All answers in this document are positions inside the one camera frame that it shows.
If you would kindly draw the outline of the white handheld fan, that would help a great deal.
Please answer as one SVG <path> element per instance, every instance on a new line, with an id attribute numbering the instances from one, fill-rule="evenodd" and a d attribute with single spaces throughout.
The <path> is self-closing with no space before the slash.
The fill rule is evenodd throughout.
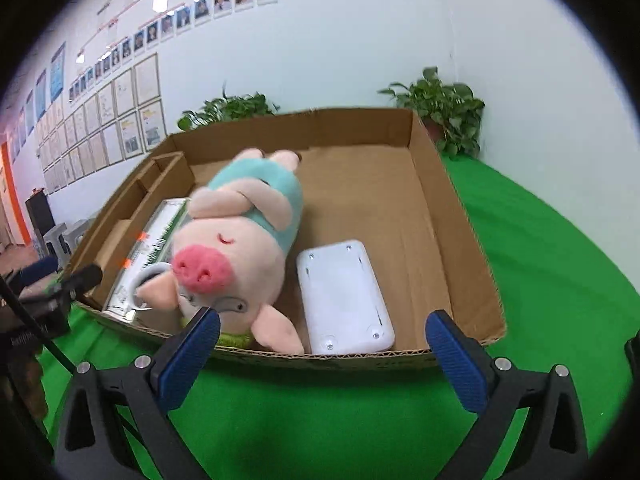
<path id="1" fill-rule="evenodd" d="M 143 268 L 128 287 L 128 300 L 136 311 L 173 309 L 177 305 L 177 285 L 171 265 L 160 262 Z"/>

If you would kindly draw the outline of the green white medicine box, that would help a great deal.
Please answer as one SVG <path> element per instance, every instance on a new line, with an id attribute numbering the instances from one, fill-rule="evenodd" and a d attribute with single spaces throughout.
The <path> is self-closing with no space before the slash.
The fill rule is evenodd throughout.
<path id="1" fill-rule="evenodd" d="M 116 274 L 104 313 L 131 324 L 139 313 L 149 311 L 144 302 L 134 298 L 134 291 L 168 266 L 172 234 L 189 221 L 187 202 L 186 197 L 162 200 L 151 214 Z"/>

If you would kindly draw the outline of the pink pig plush toy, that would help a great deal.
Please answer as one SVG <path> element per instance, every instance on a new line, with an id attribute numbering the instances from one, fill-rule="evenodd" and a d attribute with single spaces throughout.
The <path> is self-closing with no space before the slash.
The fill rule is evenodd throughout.
<path id="1" fill-rule="evenodd" d="M 189 221 L 171 237 L 177 305 L 163 311 L 190 321 L 201 308 L 214 309 L 226 346 L 303 353 L 294 324 L 274 306 L 302 220 L 299 164 L 293 151 L 247 148 L 193 192 Z"/>

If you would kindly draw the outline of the white rectangular device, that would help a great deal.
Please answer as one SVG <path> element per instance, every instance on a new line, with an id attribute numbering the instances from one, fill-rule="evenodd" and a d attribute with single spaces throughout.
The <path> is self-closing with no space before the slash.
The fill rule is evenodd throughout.
<path id="1" fill-rule="evenodd" d="M 346 356 L 393 347 L 393 324 L 359 240 L 304 250 L 296 268 L 312 353 Z"/>

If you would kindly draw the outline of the grey stacked plastic stools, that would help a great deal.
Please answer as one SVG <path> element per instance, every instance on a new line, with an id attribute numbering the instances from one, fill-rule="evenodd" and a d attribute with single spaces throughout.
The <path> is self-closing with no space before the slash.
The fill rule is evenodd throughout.
<path id="1" fill-rule="evenodd" d="M 44 247 L 51 256 L 58 259 L 58 267 L 64 269 L 70 257 L 79 246 L 85 232 L 91 226 L 90 219 L 79 220 L 68 226 L 65 222 L 56 224 L 43 235 Z"/>

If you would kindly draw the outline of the green tablecloth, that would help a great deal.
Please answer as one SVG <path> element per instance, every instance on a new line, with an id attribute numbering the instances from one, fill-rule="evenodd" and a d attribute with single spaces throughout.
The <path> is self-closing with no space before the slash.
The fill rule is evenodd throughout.
<path id="1" fill-rule="evenodd" d="M 596 448 L 629 391 L 634 286 L 525 188 L 477 160 L 446 167 L 506 314 L 491 352 L 524 370 L 566 365 Z M 171 420 L 214 479 L 431 479 L 474 418 L 436 368 L 333 373 L 216 361 Z"/>

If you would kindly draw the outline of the left potted green plant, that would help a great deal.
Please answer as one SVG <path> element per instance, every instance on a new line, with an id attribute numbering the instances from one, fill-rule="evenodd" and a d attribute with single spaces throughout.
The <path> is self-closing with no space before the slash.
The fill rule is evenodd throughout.
<path id="1" fill-rule="evenodd" d="M 184 110 L 177 120 L 177 127 L 180 131 L 191 131 L 221 122 L 274 116 L 279 112 L 280 107 L 263 93 L 230 96 L 222 89 L 221 96 L 205 100 L 198 110 Z"/>

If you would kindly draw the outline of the potted green plant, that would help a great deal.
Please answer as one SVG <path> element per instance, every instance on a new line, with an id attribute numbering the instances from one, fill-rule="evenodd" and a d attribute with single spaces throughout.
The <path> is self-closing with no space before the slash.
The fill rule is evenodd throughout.
<path id="1" fill-rule="evenodd" d="M 398 108 L 412 110 L 425 127 L 433 127 L 436 148 L 449 157 L 480 154 L 485 102 L 462 82 L 444 84 L 436 66 L 425 67 L 410 84 L 394 81 L 378 90 Z"/>
<path id="2" fill-rule="evenodd" d="M 274 116 L 279 112 L 280 107 L 263 93 L 230 96 L 222 89 L 221 96 L 205 100 L 198 110 L 184 110 L 177 120 L 177 127 L 180 131 L 191 131 L 221 122 Z"/>

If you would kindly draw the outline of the brown cardboard tray box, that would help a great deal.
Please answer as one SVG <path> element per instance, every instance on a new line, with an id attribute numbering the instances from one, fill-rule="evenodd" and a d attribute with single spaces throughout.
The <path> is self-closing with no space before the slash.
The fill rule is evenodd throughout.
<path id="1" fill-rule="evenodd" d="M 132 339 L 162 344 L 172 313 L 142 323 L 105 311 L 146 222 L 166 198 L 189 195 L 244 148 L 300 155 L 302 225 L 293 252 L 360 240 L 395 331 L 392 350 L 351 356 L 285 356 L 218 347 L 214 361 L 300 370 L 401 370 L 434 364 L 425 321 L 445 310 L 466 336 L 493 344 L 506 334 L 498 288 L 469 217 L 417 114 L 398 108 L 325 108 L 221 122 L 175 133 L 122 181 L 96 216 L 68 270 L 97 264 L 101 284 L 85 310 Z"/>

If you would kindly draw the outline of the portrait photo row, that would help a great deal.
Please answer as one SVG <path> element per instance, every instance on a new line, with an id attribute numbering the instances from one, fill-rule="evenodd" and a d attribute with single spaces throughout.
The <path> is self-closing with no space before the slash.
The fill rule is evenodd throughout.
<path id="1" fill-rule="evenodd" d="M 131 29 L 120 29 L 122 18 L 141 6 L 145 1 L 151 3 L 152 16 Z M 106 45 L 94 61 L 87 58 L 86 42 L 79 48 L 76 63 L 77 74 L 70 83 L 62 86 L 62 56 L 55 55 L 50 68 L 50 95 L 56 100 L 61 91 L 67 93 L 67 101 L 77 101 L 94 84 L 106 75 L 118 70 L 122 64 L 132 58 L 155 48 L 160 42 L 175 38 L 188 32 L 195 26 L 211 20 L 226 18 L 238 13 L 276 3 L 278 0 L 184 0 L 172 4 L 170 0 L 107 0 L 96 12 L 96 30 L 87 41 L 103 37 Z"/>

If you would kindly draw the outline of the right potted green plant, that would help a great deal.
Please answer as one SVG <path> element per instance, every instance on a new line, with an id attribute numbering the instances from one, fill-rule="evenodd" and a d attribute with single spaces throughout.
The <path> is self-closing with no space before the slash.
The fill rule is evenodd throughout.
<path id="1" fill-rule="evenodd" d="M 394 81 L 378 90 L 398 108 L 412 110 L 425 127 L 433 127 L 436 148 L 449 157 L 480 154 L 485 102 L 462 82 L 444 84 L 436 66 L 425 67 L 410 84 Z"/>

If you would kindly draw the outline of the framed certificates on wall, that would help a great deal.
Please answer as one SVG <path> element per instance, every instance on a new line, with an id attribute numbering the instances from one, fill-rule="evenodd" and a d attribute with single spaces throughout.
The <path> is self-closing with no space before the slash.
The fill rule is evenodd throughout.
<path id="1" fill-rule="evenodd" d="M 153 53 L 88 94 L 68 115 L 50 106 L 36 125 L 43 191 L 54 194 L 148 154 L 166 139 L 160 62 Z"/>

